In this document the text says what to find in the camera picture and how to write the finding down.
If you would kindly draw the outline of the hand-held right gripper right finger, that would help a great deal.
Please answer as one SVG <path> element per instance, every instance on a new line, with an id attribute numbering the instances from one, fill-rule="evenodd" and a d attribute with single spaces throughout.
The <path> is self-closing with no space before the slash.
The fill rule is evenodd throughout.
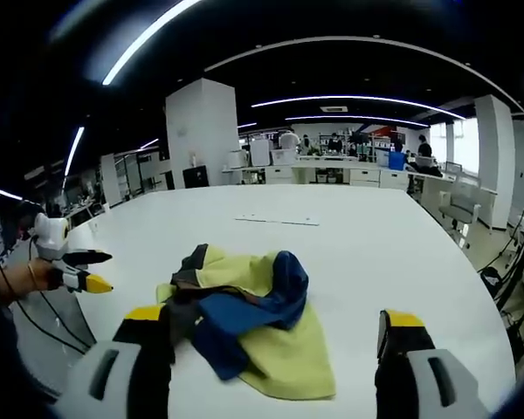
<path id="1" fill-rule="evenodd" d="M 437 348 L 412 313 L 382 310 L 375 373 L 378 418 L 487 418 L 474 375 Z"/>

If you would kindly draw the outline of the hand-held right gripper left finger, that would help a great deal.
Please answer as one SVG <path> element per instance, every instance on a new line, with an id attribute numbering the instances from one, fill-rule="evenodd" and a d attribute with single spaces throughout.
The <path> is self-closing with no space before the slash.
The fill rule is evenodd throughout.
<path id="1" fill-rule="evenodd" d="M 166 305 L 134 309 L 92 346 L 54 403 L 59 418 L 167 418 L 175 351 Z"/>

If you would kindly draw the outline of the person's left hand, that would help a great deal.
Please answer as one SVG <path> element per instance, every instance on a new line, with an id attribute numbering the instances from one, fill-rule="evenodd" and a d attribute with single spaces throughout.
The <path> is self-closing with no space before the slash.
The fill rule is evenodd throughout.
<path id="1" fill-rule="evenodd" d="M 35 291 L 53 291 L 64 284 L 62 271 L 42 258 L 32 259 L 28 263 L 28 269 Z"/>

